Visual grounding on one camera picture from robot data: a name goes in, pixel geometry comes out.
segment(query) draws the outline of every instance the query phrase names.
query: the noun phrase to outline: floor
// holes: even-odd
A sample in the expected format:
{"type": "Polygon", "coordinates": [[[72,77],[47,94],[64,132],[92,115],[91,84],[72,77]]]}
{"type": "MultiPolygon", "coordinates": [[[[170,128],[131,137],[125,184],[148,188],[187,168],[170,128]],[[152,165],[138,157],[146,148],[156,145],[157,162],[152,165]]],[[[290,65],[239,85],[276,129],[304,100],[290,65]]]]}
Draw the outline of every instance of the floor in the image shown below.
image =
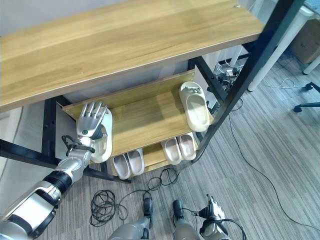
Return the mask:
{"type": "MultiPolygon", "coordinates": [[[[295,220],[320,228],[320,111],[293,106],[317,102],[320,94],[300,87],[310,81],[320,85],[320,67],[310,75],[301,74],[304,66],[289,52],[279,59],[254,92],[243,96],[243,107],[230,114],[234,134],[243,155],[273,182],[284,210],[295,220]],[[295,88],[285,78],[295,83],[295,88]]],[[[239,221],[248,239],[320,239],[320,232],[290,221],[281,211],[275,192],[267,180],[242,159],[232,137],[228,119],[212,138],[202,158],[176,166],[181,170],[176,184],[152,192],[154,203],[151,239],[173,239],[172,202],[180,199],[184,207],[200,210],[211,194],[227,218],[239,221]]],[[[89,224],[90,202],[98,190],[111,190],[117,202],[137,189],[146,189],[148,180],[162,169],[134,177],[132,184],[115,183],[84,176],[65,195],[57,215],[39,239],[106,240],[122,221],[114,216],[102,227],[89,224]]],[[[123,204],[128,219],[142,216],[142,194],[130,195],[123,204]]],[[[185,212],[185,218],[199,230],[202,220],[185,212]]],[[[241,239],[238,228],[226,224],[232,239],[241,239]]]]}

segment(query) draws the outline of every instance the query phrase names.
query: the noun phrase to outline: white sandal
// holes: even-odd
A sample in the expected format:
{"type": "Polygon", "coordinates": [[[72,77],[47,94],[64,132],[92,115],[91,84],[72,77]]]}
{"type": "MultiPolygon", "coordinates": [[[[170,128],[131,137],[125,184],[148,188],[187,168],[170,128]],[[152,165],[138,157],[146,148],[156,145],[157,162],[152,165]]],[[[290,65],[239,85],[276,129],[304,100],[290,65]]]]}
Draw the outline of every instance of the white sandal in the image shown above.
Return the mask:
{"type": "Polygon", "coordinates": [[[107,161],[112,153],[112,114],[109,109],[106,110],[100,125],[104,136],[93,140],[91,144],[95,150],[91,155],[91,160],[97,164],[107,161]]]}
{"type": "Polygon", "coordinates": [[[184,160],[193,160],[196,158],[196,144],[192,132],[176,137],[179,143],[182,158],[184,160]]]}
{"type": "Polygon", "coordinates": [[[132,174],[142,174],[145,171],[145,161],[142,148],[130,151],[127,154],[132,174]]]}
{"type": "Polygon", "coordinates": [[[206,131],[210,124],[206,97],[201,86],[193,81],[184,82],[179,96],[189,127],[195,132],[206,131]]]}
{"type": "Polygon", "coordinates": [[[177,165],[181,162],[182,156],[178,147],[177,139],[171,138],[161,142],[162,149],[164,151],[165,158],[172,165],[177,165]]]}
{"type": "Polygon", "coordinates": [[[113,157],[112,163],[120,179],[123,180],[130,177],[131,171],[125,154],[113,157]]]}

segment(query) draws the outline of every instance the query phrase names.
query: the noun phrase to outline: white table leg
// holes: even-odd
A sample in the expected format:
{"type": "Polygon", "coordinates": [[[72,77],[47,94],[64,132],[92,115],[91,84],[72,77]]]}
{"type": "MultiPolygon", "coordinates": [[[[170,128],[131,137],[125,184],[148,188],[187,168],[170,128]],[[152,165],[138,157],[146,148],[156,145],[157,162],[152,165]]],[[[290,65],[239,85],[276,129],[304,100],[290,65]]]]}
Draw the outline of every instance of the white table leg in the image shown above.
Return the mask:
{"type": "Polygon", "coordinates": [[[315,60],[313,60],[313,62],[310,63],[310,65],[305,70],[302,71],[303,74],[311,73],[311,71],[315,69],[315,67],[318,66],[319,64],[320,64],[320,55],[315,60]]]}
{"type": "Polygon", "coordinates": [[[250,83],[250,85],[248,87],[249,91],[253,91],[256,89],[256,87],[259,85],[259,83],[262,81],[262,79],[265,77],[265,75],[269,72],[269,70],[272,68],[272,66],[276,63],[276,61],[281,56],[281,54],[286,50],[286,48],[289,46],[291,41],[298,34],[300,29],[306,23],[306,21],[313,14],[314,13],[311,10],[309,10],[308,8],[306,8],[305,6],[302,6],[300,8],[298,14],[295,16],[292,23],[290,24],[290,26],[286,30],[284,37],[279,42],[278,47],[274,50],[274,52],[271,55],[271,57],[269,58],[269,60],[260,69],[260,71],[254,77],[253,81],[250,83]]]}

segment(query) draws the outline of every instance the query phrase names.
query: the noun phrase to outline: white wall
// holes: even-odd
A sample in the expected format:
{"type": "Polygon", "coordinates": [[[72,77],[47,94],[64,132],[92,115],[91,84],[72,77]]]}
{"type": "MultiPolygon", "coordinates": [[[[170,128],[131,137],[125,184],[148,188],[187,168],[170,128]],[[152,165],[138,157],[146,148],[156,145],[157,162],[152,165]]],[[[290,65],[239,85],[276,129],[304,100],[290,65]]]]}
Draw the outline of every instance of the white wall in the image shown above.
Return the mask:
{"type": "Polygon", "coordinates": [[[0,35],[124,0],[0,0],[0,35]]]}

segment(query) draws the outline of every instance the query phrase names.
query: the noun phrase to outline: wooden shelf board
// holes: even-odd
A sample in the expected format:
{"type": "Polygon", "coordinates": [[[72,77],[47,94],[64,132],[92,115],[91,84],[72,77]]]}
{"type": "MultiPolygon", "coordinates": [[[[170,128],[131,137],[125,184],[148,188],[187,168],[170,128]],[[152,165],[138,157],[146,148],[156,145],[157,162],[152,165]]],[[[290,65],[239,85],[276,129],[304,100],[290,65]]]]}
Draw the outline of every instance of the wooden shelf board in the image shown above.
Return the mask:
{"type": "MultiPolygon", "coordinates": [[[[179,87],[186,81],[192,81],[193,77],[194,71],[188,71],[85,101],[102,101],[110,108],[111,156],[192,132],[179,97],[179,87]]],[[[85,102],[66,106],[63,110],[78,119],[85,102]]]]}
{"type": "Polygon", "coordinates": [[[2,36],[0,112],[255,41],[234,5],[128,0],[2,36]]]}

